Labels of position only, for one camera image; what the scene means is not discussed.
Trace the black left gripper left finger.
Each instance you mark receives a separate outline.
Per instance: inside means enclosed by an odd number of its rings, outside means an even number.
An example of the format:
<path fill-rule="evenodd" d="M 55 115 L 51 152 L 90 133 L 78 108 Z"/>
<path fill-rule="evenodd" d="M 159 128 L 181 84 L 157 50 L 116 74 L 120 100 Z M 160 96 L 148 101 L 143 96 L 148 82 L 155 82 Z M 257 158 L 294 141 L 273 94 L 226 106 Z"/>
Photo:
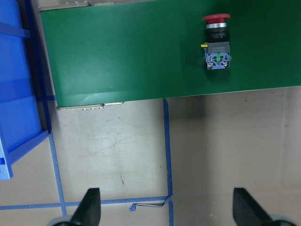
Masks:
<path fill-rule="evenodd" d="M 70 223 L 73 226 L 98 226 L 101 219 L 100 189 L 87 190 Z"/>

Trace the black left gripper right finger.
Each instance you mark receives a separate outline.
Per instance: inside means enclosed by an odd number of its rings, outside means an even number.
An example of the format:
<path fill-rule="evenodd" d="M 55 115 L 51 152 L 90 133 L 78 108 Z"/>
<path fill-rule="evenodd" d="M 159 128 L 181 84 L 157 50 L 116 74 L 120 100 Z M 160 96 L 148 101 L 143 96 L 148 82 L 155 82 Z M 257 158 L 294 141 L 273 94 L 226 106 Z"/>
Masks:
<path fill-rule="evenodd" d="M 232 213 L 237 226 L 277 225 L 245 188 L 234 188 Z"/>

